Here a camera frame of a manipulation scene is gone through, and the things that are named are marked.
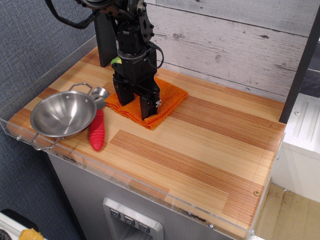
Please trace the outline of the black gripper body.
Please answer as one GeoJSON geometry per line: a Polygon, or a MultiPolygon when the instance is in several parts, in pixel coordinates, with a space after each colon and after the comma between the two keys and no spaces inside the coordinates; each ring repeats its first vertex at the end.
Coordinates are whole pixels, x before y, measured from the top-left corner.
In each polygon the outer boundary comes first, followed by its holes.
{"type": "Polygon", "coordinates": [[[126,83],[133,90],[134,95],[145,97],[150,100],[160,100],[160,88],[155,82],[157,73],[157,50],[148,47],[146,54],[139,60],[121,59],[122,64],[113,64],[113,77],[120,82],[126,83]]]}

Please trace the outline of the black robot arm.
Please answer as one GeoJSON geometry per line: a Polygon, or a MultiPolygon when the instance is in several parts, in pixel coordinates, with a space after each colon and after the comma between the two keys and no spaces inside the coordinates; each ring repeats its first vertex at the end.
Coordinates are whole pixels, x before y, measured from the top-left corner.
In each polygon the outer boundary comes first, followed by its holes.
{"type": "Polygon", "coordinates": [[[122,106],[139,96],[141,118],[155,115],[161,104],[160,87],[155,81],[157,51],[151,42],[154,25],[143,0],[80,0],[80,5],[106,14],[118,43],[121,63],[113,63],[113,85],[122,106]]]}

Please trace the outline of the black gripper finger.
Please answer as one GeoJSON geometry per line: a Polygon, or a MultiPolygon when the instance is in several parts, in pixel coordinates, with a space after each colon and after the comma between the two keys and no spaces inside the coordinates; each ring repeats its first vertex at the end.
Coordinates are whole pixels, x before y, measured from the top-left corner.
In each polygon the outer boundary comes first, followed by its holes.
{"type": "Polygon", "coordinates": [[[147,99],[144,96],[141,96],[139,99],[140,102],[140,112],[141,119],[145,120],[152,115],[156,115],[158,112],[158,100],[147,99]]]}
{"type": "Polygon", "coordinates": [[[113,78],[113,85],[122,106],[125,106],[135,99],[134,92],[126,83],[120,82],[116,77],[113,78]]]}

